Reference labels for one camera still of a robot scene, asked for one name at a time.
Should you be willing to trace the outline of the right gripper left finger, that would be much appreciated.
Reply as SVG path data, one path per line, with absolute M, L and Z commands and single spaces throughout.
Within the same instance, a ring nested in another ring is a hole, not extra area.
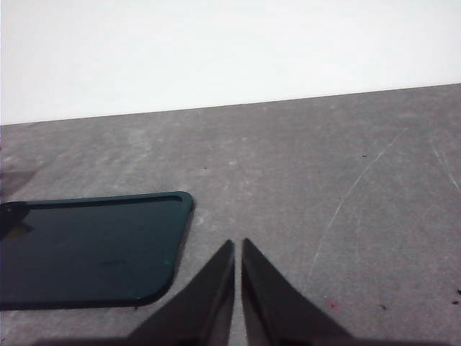
M 130 345 L 211 345 L 220 314 L 228 340 L 235 295 L 235 244 L 227 240 L 183 290 L 128 336 Z

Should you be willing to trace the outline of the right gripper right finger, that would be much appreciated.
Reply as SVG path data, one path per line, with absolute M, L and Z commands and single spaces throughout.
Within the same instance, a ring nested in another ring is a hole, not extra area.
M 352 339 L 299 293 L 250 239 L 242 242 L 241 293 L 252 343 L 336 345 Z

